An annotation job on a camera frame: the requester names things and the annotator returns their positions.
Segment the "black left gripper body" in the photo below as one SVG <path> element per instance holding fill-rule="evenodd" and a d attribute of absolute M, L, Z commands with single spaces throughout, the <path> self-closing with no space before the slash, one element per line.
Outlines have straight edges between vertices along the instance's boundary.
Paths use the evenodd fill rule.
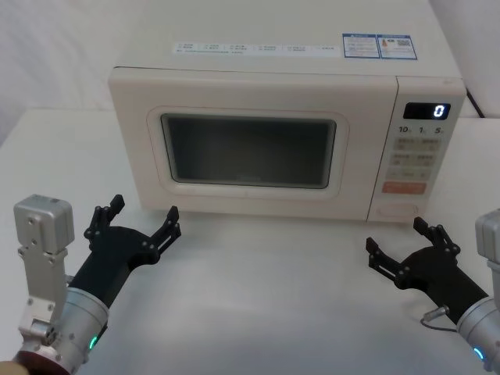
<path fill-rule="evenodd" d="M 93 295 L 110 307 L 127 278 L 139 266 L 154 265 L 159 250 L 150 238 L 126 227 L 106 227 L 87 232 L 90 255 L 70 282 L 71 288 Z"/>

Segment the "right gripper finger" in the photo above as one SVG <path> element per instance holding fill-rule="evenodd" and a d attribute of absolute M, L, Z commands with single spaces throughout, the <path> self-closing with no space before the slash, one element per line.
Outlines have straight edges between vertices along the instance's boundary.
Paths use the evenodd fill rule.
<path fill-rule="evenodd" d="M 407 260 L 398 262 L 386 255 L 371 237 L 366 239 L 369 253 L 369 267 L 391 280 L 398 289 L 409 289 L 409 264 Z"/>
<path fill-rule="evenodd" d="M 425 237 L 435 250 L 451 255 L 453 258 L 460 253 L 460 247 L 450 238 L 441 224 L 430 226 L 427 221 L 418 216 L 413 221 L 413 229 Z"/>

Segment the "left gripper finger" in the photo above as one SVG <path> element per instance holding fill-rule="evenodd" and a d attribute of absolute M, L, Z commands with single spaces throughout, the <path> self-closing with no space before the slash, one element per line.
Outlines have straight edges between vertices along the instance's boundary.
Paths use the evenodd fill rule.
<path fill-rule="evenodd" d="M 84 237 L 89 241 L 102 234 L 114 218 L 122 211 L 125 202 L 122 195 L 115 195 L 111 202 L 104 207 L 96 206 L 91 222 L 84 232 Z"/>
<path fill-rule="evenodd" d="M 146 238 L 145 249 L 149 262 L 158 262 L 161 255 L 181 236 L 178 208 L 173 205 L 162 226 Z"/>

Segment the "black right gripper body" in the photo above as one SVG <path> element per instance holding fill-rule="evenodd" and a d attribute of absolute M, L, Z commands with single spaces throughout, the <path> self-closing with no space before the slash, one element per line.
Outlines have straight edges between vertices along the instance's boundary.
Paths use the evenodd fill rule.
<path fill-rule="evenodd" d="M 447 307 L 447 317 L 454 324 L 488 296 L 458 267 L 455 253 L 434 247 L 422 248 L 402 261 L 395 286 L 422 291 L 436 306 Z"/>

